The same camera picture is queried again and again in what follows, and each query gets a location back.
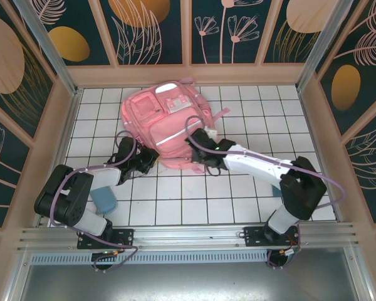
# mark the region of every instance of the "reflective strip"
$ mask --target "reflective strip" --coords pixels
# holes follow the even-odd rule
[[[198,120],[197,122],[194,122],[193,124],[188,125],[188,129],[190,129],[191,127],[197,125],[197,124],[200,123],[200,122],[201,122],[201,121]],[[176,138],[177,136],[183,134],[184,132],[185,132],[185,129],[180,130],[178,133],[174,134],[173,136],[167,137],[166,139],[164,139],[164,140],[162,140],[162,141],[156,143],[156,145],[160,145],[160,144],[166,143],[167,141],[169,141],[169,140],[171,140],[171,139],[173,139],[173,138]]]

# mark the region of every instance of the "vertical metal post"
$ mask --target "vertical metal post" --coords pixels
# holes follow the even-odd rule
[[[345,15],[349,12],[353,0],[337,0],[333,8],[332,14],[328,18],[325,27],[319,34],[315,45],[313,46],[308,59],[299,75],[296,86],[299,92],[302,92],[308,84],[309,79],[312,77],[313,72],[316,70],[321,58],[325,54],[330,43],[333,41],[336,32],[340,28]]]
[[[39,20],[32,4],[28,0],[13,0],[17,6],[19,13],[24,18],[29,29],[32,31],[34,37],[42,47],[44,53],[48,57],[51,65],[56,70],[58,76],[63,81],[67,90],[74,95],[76,92],[76,85],[64,64],[63,59],[58,54],[53,42],[51,41],[46,28]]]

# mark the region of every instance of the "blue sponge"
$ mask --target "blue sponge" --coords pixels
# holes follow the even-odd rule
[[[91,190],[90,196],[101,214],[109,214],[117,208],[117,199],[110,186]]]
[[[278,189],[276,186],[273,186],[273,185],[271,187],[273,188],[273,196],[275,198],[280,198],[283,196],[280,189]]]

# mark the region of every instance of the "dark green wallpaper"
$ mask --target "dark green wallpaper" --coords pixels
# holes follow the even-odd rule
[[[308,6],[304,6],[304,3],[300,0],[283,0],[264,63],[306,61],[334,3],[326,0],[308,1]]]
[[[0,108],[34,137],[52,86],[0,5]]]
[[[254,63],[269,8],[270,1],[262,0],[236,1],[231,8],[193,0],[192,63],[219,64],[220,49],[223,63]]]
[[[100,4],[120,65],[182,64],[180,0]]]
[[[370,214],[376,223],[376,117],[346,144]]]
[[[31,3],[67,66],[110,64],[88,0]]]
[[[21,176],[29,147],[0,123],[0,227]]]
[[[376,101],[376,0],[366,5],[320,83],[342,134]]]

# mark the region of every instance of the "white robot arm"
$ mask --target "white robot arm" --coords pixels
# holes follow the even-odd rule
[[[217,144],[202,129],[196,130],[191,137],[198,144],[208,149],[228,152],[238,151],[246,155],[252,153],[275,161],[275,164],[271,164],[242,154],[208,154],[191,145],[193,148],[192,160],[194,162],[208,167],[249,174],[281,190],[283,204],[271,215],[264,226],[264,235],[270,242],[273,242],[276,237],[285,234],[288,228],[299,220],[308,220],[326,191],[326,186],[321,179],[280,165],[292,166],[295,164],[295,166],[314,171],[310,162],[305,158],[299,157],[296,161],[290,161],[268,157],[247,150],[241,145],[226,139]],[[35,211],[38,214],[49,216],[51,201],[56,188],[59,187],[60,182],[71,171],[72,168],[64,165],[56,167],[36,200]],[[102,169],[76,174],[65,188],[70,190],[68,195],[60,194],[55,208],[55,220],[92,235],[101,236],[108,227],[109,221],[85,208],[88,195],[94,189],[122,184],[128,179],[125,175],[124,169],[119,167],[103,167]]]

